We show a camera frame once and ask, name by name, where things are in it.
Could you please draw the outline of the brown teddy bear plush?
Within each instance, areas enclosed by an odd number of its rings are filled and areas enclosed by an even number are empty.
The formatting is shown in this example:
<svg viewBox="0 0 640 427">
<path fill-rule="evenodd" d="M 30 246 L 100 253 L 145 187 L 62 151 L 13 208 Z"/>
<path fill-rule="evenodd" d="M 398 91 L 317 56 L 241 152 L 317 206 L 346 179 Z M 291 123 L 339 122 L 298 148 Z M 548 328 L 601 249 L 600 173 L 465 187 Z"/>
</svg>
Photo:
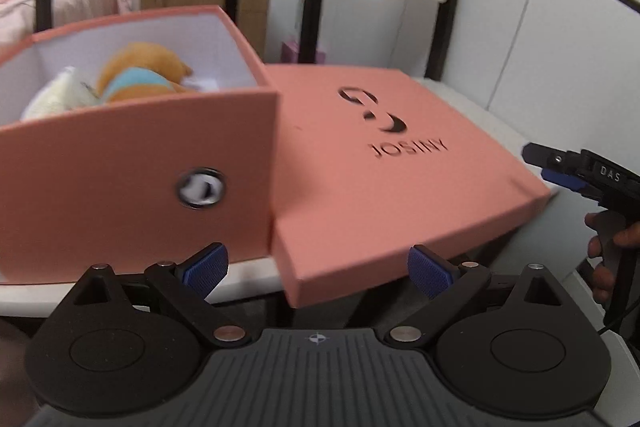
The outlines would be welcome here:
<svg viewBox="0 0 640 427">
<path fill-rule="evenodd" d="M 131 43 L 108 60 L 96 82 L 101 103 L 179 95 L 193 75 L 191 66 L 175 52 L 154 43 Z"/>
</svg>

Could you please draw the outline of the white tissue pack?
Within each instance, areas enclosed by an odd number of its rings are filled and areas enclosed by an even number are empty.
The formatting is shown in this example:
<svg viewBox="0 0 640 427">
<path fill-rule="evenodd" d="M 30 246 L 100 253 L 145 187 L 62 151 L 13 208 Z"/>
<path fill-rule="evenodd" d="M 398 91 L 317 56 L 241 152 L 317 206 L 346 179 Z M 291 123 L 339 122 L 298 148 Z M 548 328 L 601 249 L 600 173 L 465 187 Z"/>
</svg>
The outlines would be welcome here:
<svg viewBox="0 0 640 427">
<path fill-rule="evenodd" d="M 32 97 L 23 110 L 20 121 L 41 120 L 71 110 L 96 106 L 98 103 L 99 97 L 86 82 L 85 75 L 73 66 L 67 66 Z"/>
</svg>

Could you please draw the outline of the pink open shoe box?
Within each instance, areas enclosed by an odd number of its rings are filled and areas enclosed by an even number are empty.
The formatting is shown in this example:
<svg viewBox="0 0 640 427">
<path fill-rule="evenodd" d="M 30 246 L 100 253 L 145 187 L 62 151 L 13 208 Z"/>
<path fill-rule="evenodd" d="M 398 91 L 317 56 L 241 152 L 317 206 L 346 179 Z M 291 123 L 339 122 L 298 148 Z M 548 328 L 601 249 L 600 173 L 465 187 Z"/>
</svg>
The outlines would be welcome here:
<svg viewBox="0 0 640 427">
<path fill-rule="evenodd" d="M 135 42 L 178 54 L 193 89 L 22 120 L 67 66 L 96 80 Z M 138 272 L 214 242 L 234 261 L 264 257 L 278 109 L 262 60 L 216 6 L 74 23 L 4 50 L 2 282 L 73 282 L 96 263 Z"/>
</svg>

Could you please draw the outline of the pink shoe box lid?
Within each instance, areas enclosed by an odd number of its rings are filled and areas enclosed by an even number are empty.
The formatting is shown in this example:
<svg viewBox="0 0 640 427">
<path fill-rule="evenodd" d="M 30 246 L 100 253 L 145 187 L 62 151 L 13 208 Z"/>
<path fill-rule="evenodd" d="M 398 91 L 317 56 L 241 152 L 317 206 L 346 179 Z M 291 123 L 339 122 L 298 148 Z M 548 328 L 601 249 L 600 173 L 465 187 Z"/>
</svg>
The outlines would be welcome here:
<svg viewBox="0 0 640 427">
<path fill-rule="evenodd" d="M 402 277 L 410 248 L 450 259 L 525 225 L 550 192 L 404 73 L 273 64 L 280 92 L 271 254 L 288 302 Z"/>
</svg>

